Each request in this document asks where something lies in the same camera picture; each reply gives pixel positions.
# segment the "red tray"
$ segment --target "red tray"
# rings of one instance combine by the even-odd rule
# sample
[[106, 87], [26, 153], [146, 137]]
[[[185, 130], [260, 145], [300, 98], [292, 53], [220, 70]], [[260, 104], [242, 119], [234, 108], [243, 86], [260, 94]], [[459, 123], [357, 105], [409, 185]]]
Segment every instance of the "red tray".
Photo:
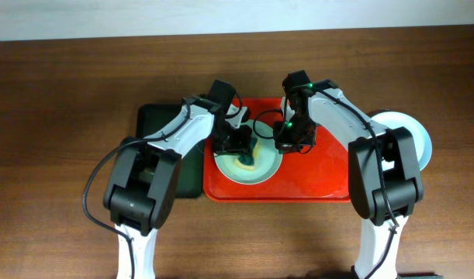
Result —
[[[259, 112], [280, 107], [281, 98], [244, 98], [251, 119]], [[279, 113], [259, 121], [272, 127]], [[204, 192], [218, 202], [349, 202], [347, 150], [323, 127], [317, 128], [316, 146], [308, 154], [283, 155], [278, 171], [253, 185], [238, 184], [224, 176], [211, 157], [210, 141], [204, 156]]]

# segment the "sponge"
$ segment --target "sponge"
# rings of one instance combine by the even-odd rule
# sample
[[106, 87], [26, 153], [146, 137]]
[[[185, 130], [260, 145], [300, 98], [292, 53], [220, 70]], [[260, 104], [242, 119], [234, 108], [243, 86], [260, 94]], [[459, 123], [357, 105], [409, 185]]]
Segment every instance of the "sponge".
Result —
[[258, 157], [259, 151], [261, 150], [261, 143], [257, 138], [251, 138], [251, 155], [240, 155], [235, 159], [235, 165], [246, 171], [255, 171], [255, 158]]

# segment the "table surface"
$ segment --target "table surface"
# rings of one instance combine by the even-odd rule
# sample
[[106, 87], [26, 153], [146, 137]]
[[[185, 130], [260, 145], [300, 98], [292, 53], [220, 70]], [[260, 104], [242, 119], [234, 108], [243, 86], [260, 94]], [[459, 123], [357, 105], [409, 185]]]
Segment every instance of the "table surface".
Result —
[[[282, 96], [287, 73], [330, 78], [361, 110], [412, 115], [433, 140], [400, 273], [474, 278], [474, 26], [0, 43], [0, 278], [108, 278], [116, 236], [89, 222], [92, 168], [133, 135], [137, 109], [208, 91]], [[109, 165], [89, 197], [100, 219]], [[284, 278], [349, 270], [350, 204], [177, 200], [157, 238], [159, 277]]]

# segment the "plate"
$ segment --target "plate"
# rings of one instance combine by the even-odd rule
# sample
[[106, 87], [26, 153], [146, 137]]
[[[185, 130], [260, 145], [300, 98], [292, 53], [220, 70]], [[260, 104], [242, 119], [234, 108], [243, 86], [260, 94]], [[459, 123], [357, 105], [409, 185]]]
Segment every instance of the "plate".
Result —
[[423, 125], [421, 125], [421, 123], [407, 114], [391, 111], [380, 112], [379, 114], [374, 115], [372, 119], [389, 127], [390, 129], [406, 127], [406, 129], [408, 129], [413, 135], [420, 171], [422, 171], [428, 165], [433, 147], [431, 145], [430, 135]]
[[[254, 120], [248, 120], [241, 125], [252, 127], [252, 123], [254, 123]], [[273, 129], [260, 121], [256, 122], [255, 129], [261, 135], [273, 134]], [[254, 131], [252, 131], [252, 136], [258, 138], [261, 144], [258, 157], [255, 158], [255, 170], [244, 170], [237, 167], [235, 160], [238, 158], [238, 155], [220, 155], [214, 158], [218, 169], [231, 181], [246, 185], [261, 183], [272, 177], [282, 163], [283, 154], [278, 153], [278, 150], [275, 148], [274, 139], [259, 138], [255, 135]]]

